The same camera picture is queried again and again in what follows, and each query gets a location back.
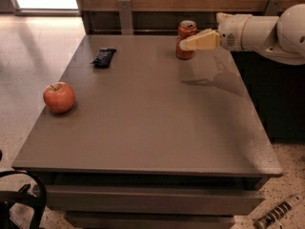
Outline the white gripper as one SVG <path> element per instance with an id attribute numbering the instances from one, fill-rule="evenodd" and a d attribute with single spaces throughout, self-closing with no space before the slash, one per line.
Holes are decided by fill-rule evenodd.
<path id="1" fill-rule="evenodd" d="M 231 52 L 242 52 L 242 38 L 250 14 L 216 14 L 217 32 L 206 29 L 179 42 L 182 51 L 213 50 L 220 45 Z"/>

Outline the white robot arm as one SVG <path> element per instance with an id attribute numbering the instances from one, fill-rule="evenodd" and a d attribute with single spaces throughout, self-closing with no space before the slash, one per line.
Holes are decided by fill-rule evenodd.
<path id="1" fill-rule="evenodd" d="M 230 52 L 256 52 L 287 65 L 305 63 L 305 5 L 294 5 L 280 16 L 216 15 L 217 30 L 206 29 L 179 42 L 182 51 L 222 47 Z"/>

